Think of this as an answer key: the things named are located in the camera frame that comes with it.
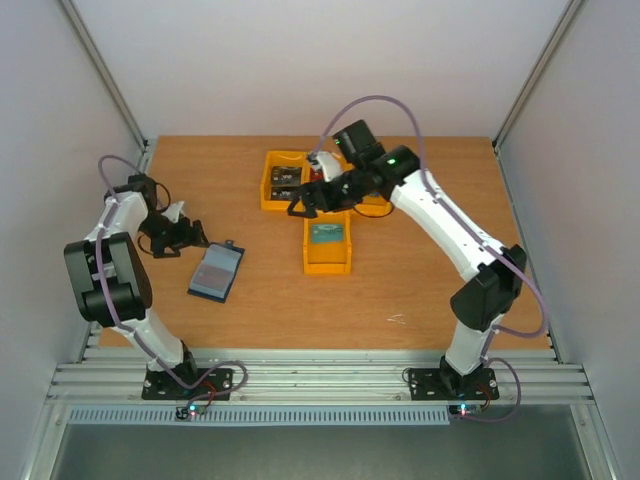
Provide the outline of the black VIP credit card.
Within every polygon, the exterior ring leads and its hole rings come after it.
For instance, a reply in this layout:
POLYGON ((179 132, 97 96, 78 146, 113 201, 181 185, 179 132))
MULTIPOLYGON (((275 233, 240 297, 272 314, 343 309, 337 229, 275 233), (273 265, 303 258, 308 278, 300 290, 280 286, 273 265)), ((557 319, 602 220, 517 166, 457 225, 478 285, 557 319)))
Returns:
POLYGON ((299 194, 298 187, 284 186, 272 187, 269 199, 271 201, 291 202, 299 194))

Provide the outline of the blue card holder wallet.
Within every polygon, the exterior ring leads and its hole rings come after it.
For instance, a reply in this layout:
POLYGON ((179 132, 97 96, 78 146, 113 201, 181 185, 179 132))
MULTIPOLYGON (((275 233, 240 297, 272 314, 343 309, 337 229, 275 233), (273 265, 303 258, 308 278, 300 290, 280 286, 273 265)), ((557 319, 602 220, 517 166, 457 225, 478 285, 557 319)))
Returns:
POLYGON ((232 240, 211 243, 189 282, 187 293, 225 303, 235 282, 245 249, 232 240))

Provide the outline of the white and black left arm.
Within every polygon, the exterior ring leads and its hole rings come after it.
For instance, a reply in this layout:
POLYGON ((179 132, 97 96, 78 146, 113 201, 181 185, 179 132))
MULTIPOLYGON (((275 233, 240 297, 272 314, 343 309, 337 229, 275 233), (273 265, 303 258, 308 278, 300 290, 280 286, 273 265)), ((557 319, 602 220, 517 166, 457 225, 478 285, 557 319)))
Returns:
POLYGON ((104 211, 82 240, 63 256, 82 318, 112 329, 147 358, 147 372, 179 398, 195 395, 202 375, 184 341, 174 336, 152 308, 151 281, 135 240, 150 240, 155 259, 178 258, 181 250, 207 247, 202 223, 185 214, 181 202, 162 206, 158 183, 137 173, 108 189, 104 211))

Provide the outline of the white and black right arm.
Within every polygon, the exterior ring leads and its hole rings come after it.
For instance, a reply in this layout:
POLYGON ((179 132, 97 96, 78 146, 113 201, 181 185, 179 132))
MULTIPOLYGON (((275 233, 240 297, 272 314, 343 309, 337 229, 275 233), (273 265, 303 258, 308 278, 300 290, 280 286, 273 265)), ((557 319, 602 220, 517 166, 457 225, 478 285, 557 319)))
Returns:
POLYGON ((310 152, 307 162, 321 177, 299 187, 288 214, 313 219, 376 193, 427 233, 464 282, 450 299, 457 323, 438 367, 441 391, 462 397, 479 382, 490 334, 521 293, 524 250, 485 233, 426 173, 416 153, 405 145, 385 149, 365 121, 340 130, 333 141, 350 169, 327 151, 310 152))

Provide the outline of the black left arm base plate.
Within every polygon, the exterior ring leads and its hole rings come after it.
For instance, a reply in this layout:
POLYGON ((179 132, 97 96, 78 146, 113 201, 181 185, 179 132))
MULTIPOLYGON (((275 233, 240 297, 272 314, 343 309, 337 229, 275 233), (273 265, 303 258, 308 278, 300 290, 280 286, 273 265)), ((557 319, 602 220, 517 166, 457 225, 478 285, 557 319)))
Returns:
POLYGON ((218 368, 209 373, 205 380, 194 389, 186 389, 176 382, 166 371, 147 371, 143 381, 141 398, 143 400, 187 401, 196 396, 209 398, 214 389, 220 400, 228 400, 228 390, 233 386, 233 370, 218 368))

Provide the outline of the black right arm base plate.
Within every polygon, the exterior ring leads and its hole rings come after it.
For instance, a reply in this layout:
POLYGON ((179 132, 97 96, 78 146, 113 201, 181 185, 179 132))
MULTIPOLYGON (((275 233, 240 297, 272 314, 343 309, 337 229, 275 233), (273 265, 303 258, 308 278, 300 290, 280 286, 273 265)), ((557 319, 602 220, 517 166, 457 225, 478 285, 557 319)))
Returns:
POLYGON ((500 398, 495 373, 490 368, 480 368, 477 373, 467 376, 456 390, 445 385, 438 368, 408 367, 401 378, 412 401, 493 401, 500 398))

